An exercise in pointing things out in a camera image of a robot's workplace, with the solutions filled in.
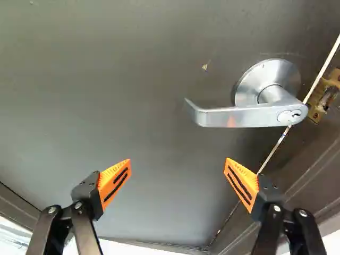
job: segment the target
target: lever handle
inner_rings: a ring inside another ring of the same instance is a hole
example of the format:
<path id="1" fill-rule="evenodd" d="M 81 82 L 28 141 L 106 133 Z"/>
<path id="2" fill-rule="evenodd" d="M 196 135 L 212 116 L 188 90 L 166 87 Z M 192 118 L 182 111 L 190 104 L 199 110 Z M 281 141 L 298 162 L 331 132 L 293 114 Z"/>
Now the lever handle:
<path id="1" fill-rule="evenodd" d="M 295 65 L 268 59 L 251 67 L 237 83 L 235 107 L 204 109 L 187 98 L 185 102 L 194 122 L 204 127 L 288 126 L 301 122 L 308 113 L 307 106 L 292 95 L 299 86 Z"/>

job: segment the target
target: silver lever handle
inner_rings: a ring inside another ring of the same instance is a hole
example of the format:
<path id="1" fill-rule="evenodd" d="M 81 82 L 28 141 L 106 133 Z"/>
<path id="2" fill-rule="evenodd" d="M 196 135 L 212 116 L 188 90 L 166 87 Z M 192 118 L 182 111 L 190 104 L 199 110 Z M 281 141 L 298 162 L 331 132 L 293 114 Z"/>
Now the silver lever handle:
<path id="1" fill-rule="evenodd" d="M 192 119 L 211 128 L 288 126 L 301 122 L 308 113 L 296 99 L 299 71 L 284 59 L 267 59 L 248 69 L 236 84 L 235 107 L 204 109 L 185 99 Z"/>

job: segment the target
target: brass latch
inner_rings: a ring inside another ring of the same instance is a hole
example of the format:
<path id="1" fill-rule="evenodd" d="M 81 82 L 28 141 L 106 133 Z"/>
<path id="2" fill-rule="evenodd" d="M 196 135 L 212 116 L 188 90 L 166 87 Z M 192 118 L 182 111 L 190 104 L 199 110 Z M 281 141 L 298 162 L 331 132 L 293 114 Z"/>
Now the brass latch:
<path id="1" fill-rule="evenodd" d="M 327 113 L 329 105 L 336 98 L 340 90 L 340 69 L 336 68 L 330 73 L 329 79 L 321 78 L 313 94 L 308 99 L 308 117 L 319 123 Z"/>

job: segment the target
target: gray door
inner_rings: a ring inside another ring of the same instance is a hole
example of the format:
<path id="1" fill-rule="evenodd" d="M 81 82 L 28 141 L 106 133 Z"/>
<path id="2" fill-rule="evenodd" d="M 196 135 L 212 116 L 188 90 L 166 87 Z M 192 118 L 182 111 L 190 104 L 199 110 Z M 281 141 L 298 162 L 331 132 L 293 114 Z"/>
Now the gray door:
<path id="1" fill-rule="evenodd" d="M 230 106 L 268 58 L 298 66 L 303 96 L 337 37 L 337 3 L 1 1 L 1 182 L 38 209 L 67 206 L 89 173 L 130 158 L 98 235 L 206 246 L 237 201 L 225 158 L 257 171 L 283 128 L 198 127 L 184 97 Z"/>

